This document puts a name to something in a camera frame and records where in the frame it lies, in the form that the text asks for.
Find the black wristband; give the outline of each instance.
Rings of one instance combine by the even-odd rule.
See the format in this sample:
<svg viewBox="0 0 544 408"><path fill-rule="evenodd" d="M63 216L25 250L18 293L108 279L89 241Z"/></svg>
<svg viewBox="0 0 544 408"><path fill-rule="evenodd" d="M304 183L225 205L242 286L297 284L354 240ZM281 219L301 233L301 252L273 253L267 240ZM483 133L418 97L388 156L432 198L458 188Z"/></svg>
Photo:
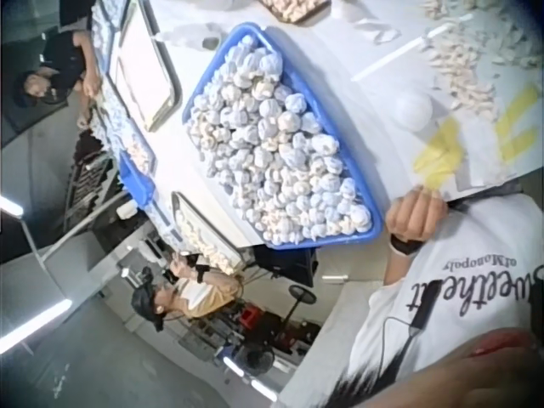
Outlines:
<svg viewBox="0 0 544 408"><path fill-rule="evenodd" d="M420 241L401 241L395 235L391 234L391 241L389 242L391 248L400 255L409 257L421 249L423 242Z"/></svg>

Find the hat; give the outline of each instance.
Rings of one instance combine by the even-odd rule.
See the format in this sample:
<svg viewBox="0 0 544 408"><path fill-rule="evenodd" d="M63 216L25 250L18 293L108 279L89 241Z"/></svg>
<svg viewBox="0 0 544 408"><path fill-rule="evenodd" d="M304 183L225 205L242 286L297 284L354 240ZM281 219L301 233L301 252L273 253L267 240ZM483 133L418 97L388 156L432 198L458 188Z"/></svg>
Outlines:
<svg viewBox="0 0 544 408"><path fill-rule="evenodd" d="M131 304L138 315L153 323L155 329L160 332L164 328L166 313L155 313L155 288L151 283L152 276L145 275L146 269L144 268L144 283L134 290Z"/></svg>
<svg viewBox="0 0 544 408"><path fill-rule="evenodd" d="M34 73L34 71L26 71L19 74L17 78L15 78L14 86L12 89L12 96L14 98L15 104L20 108L29 108L31 106L35 106L37 103L37 98L29 95L25 91L26 79Z"/></svg>

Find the woman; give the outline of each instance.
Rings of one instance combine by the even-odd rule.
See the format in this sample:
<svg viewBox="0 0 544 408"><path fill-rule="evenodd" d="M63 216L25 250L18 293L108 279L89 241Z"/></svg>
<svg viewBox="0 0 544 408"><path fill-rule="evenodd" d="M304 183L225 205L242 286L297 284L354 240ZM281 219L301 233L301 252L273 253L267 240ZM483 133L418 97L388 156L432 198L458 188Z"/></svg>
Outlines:
<svg viewBox="0 0 544 408"><path fill-rule="evenodd" d="M392 205L384 286L322 408L544 406L530 330L542 329L531 321L543 307L542 212L522 194L465 205L448 210L422 188Z"/></svg>
<svg viewBox="0 0 544 408"><path fill-rule="evenodd" d="M202 317L235 300L241 289L236 278L205 264L192 264L178 254L173 256L170 270L178 278L175 284L165 279L154 285L148 275L132 298L136 313L153 323L158 332L168 314Z"/></svg>
<svg viewBox="0 0 544 408"><path fill-rule="evenodd" d="M77 126L89 120L89 102L100 88L99 70L88 31L64 31L50 37L35 71L19 75L14 85L15 103L33 106L40 99L47 104L66 100L71 90L79 92L80 114Z"/></svg>

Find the fluorescent light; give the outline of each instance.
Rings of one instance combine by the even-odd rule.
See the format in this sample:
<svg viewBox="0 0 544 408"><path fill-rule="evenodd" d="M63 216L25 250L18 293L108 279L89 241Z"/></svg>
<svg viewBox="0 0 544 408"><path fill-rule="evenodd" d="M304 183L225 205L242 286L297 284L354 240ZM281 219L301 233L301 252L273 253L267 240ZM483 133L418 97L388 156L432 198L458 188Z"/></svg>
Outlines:
<svg viewBox="0 0 544 408"><path fill-rule="evenodd" d="M22 342L29 337L33 332L47 325L51 320L62 315L71 306L71 300L65 299L62 302L55 304L53 307L43 311L35 318L27 321L24 325L17 327L15 330L0 338L0 354L11 349L15 344Z"/></svg>
<svg viewBox="0 0 544 408"><path fill-rule="evenodd" d="M246 373L229 357L223 357L223 362L227 367L234 371L238 377L244 377L246 375Z"/></svg>
<svg viewBox="0 0 544 408"><path fill-rule="evenodd" d="M262 382L252 380L252 387L254 387L259 393L264 395L269 400L276 402L278 400L278 394L272 391L270 388L265 387Z"/></svg>
<svg viewBox="0 0 544 408"><path fill-rule="evenodd" d="M19 204L15 204L14 202L8 200L5 197L2 197L0 195L0 210L4 210L6 213L10 213L14 217L20 218L23 216L23 207L21 207Z"/></svg>

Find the blue tray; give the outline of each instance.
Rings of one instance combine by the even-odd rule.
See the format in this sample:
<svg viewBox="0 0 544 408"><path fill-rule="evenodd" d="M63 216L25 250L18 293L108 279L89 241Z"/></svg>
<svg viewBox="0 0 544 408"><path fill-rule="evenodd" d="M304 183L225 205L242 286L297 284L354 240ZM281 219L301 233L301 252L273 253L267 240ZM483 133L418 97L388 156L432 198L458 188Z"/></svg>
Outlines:
<svg viewBox="0 0 544 408"><path fill-rule="evenodd" d="M155 193L153 180L143 175L134 166L130 155L126 151L119 152L119 178L125 184L140 209L145 209L153 200L153 194Z"/></svg>
<svg viewBox="0 0 544 408"><path fill-rule="evenodd" d="M261 30L255 23L243 23L238 25L225 39L224 43L221 45L221 47L218 49L217 53L213 57L212 62L204 72L204 75L202 75L202 78L198 82L198 85L196 85L195 91L187 101L187 105L185 106L184 113L182 115L183 123L187 122L190 119L190 108L194 104L195 96L204 92L204 87L212 80L213 73L224 63L225 55L232 47L238 44L243 37L247 35L250 35L257 40L258 47L266 47L270 51L275 51L276 53L281 54L281 56L283 57L283 74L281 75L281 83L287 85L294 91L304 95L306 101L308 102L309 110L314 112L315 117L325 130L325 133L330 134L338 141L338 143L340 144L338 154L342 158L346 168L348 169L349 175L355 180L358 197L362 199L363 203L370 211L372 217L372 227L368 231L363 233L356 232L352 235L327 236L326 238L320 238L317 241L304 240L298 243L298 245L289 243L276 246L272 245L271 242L263 240L264 243L267 247L273 248L275 250L286 250L322 247L324 245L352 244L355 242L370 242L376 239L382 232L382 215L380 214L376 202L372 197L372 193L368 188L365 177L363 176L362 172L359 169L359 166L349 152L349 147L342 141L342 135L338 131L336 125L329 118L324 106L315 97L314 92L312 92L308 84L303 80L301 75L298 73L296 67L284 55L284 53L281 51L281 48L274 42L274 40L272 40L272 38L270 38L268 34L265 31Z"/></svg>

